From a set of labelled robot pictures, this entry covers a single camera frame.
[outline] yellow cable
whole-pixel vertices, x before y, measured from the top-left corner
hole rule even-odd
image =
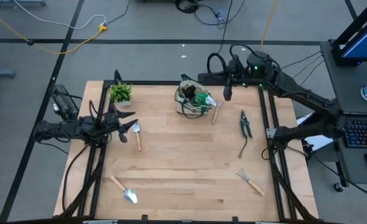
[[[12,27],[10,27],[8,24],[6,24],[6,22],[4,22],[1,18],[0,18],[0,22],[2,23],[2,24],[4,24],[4,26],[6,26],[8,29],[10,29],[13,33],[15,33],[16,35],[18,35],[20,38],[22,38],[23,40],[25,40],[26,42],[30,42],[30,40],[27,38],[27,37],[25,37],[25,36],[23,36],[22,34],[20,34],[20,33],[18,33],[18,31],[16,31],[16,30],[14,30]],[[77,45],[77,47],[75,47],[74,49],[71,49],[71,50],[68,50],[68,51],[66,51],[66,52],[53,52],[53,51],[51,51],[51,50],[48,50],[48,49],[46,49],[45,47],[42,47],[42,46],[40,46],[40,45],[34,45],[34,47],[37,47],[38,49],[41,49],[41,50],[44,50],[44,51],[46,51],[46,52],[48,52],[48,53],[50,53],[50,54],[57,54],[57,55],[61,55],[61,54],[68,54],[68,53],[71,53],[71,52],[73,52],[73,51],[75,51],[75,50],[77,50],[78,48],[80,48],[83,44],[85,44],[85,43],[87,43],[87,42],[89,42],[89,41],[91,41],[91,40],[93,40],[93,39],[95,39],[98,35],[100,35],[103,31],[106,31],[108,28],[107,27],[105,27],[105,26],[102,26],[102,25],[100,25],[99,26],[99,31],[93,36],[93,37],[91,37],[91,38],[89,38],[88,40],[86,40],[86,41],[84,41],[84,42],[82,42],[82,43],[80,43],[79,45]]]
[[[265,37],[266,37],[266,33],[267,33],[267,31],[268,31],[269,24],[271,23],[271,20],[272,20],[273,14],[275,13],[275,9],[276,9],[276,6],[277,6],[277,1],[278,1],[278,0],[275,0],[275,3],[273,4],[273,9],[272,9],[272,11],[271,11],[271,15],[269,15],[268,22],[266,23],[266,27],[265,27],[264,35],[262,35],[262,40],[261,40],[261,44],[260,44],[260,46],[259,46],[259,49],[262,49],[262,47],[263,47],[263,45],[264,45],[264,40],[265,40]]]

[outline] garden tool bag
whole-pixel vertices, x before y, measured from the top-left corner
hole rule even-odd
[[[202,103],[199,104],[195,101],[197,95],[202,96],[211,96],[211,94],[207,91],[207,89],[192,80],[187,75],[181,75],[182,81],[179,84],[177,91],[175,92],[175,102],[177,107],[177,112],[183,114],[186,118],[196,119],[208,113],[209,110],[212,109],[213,105],[210,103]],[[192,97],[191,99],[185,97],[185,91],[187,88],[195,87],[194,94],[196,97]]]

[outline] wooden table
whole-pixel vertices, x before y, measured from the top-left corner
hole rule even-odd
[[[102,84],[86,84],[80,116],[89,115],[90,100],[98,107]],[[134,85],[132,105],[118,108],[136,112],[122,122],[139,119],[142,151],[137,151],[132,130],[126,135],[127,143],[121,143],[117,132],[113,133],[107,147],[95,218],[139,220],[142,215],[148,215],[150,220],[230,221],[237,216],[239,221],[279,221],[270,164],[261,159],[266,137],[258,89],[235,88],[232,100],[222,105],[216,124],[212,125],[213,111],[195,120],[176,112],[176,88]],[[207,89],[215,99],[223,99],[222,86]],[[266,92],[265,96],[269,122],[273,126]],[[276,98],[276,108],[280,125],[296,126],[291,100]],[[247,114],[253,138],[249,139],[243,157],[238,159],[244,145],[239,126],[241,110]],[[291,141],[289,146],[302,150],[300,141]],[[72,141],[67,166],[82,148],[83,141]],[[82,187],[89,151],[87,149],[75,161],[69,173],[67,205]],[[318,217],[304,157],[286,150],[286,158],[293,191],[309,212]],[[237,172],[241,168],[266,196],[260,196],[240,179]],[[125,201],[111,176],[136,191],[138,204]],[[55,214],[62,212],[62,187],[63,183]],[[286,195],[283,189],[281,191],[287,208]],[[92,190],[87,196],[85,214],[89,211],[91,195]]]

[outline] white plant pot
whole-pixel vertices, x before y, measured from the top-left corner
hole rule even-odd
[[[131,106],[131,101],[118,102],[119,106]]]

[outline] pruning shears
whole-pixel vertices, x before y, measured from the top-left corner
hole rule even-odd
[[[250,130],[250,122],[247,120],[246,113],[243,110],[241,110],[240,127],[241,127],[241,132],[243,133],[243,136],[245,138],[247,138],[247,135],[244,130],[244,127],[246,127],[247,129],[248,136],[253,138],[253,135],[251,134],[251,130]]]

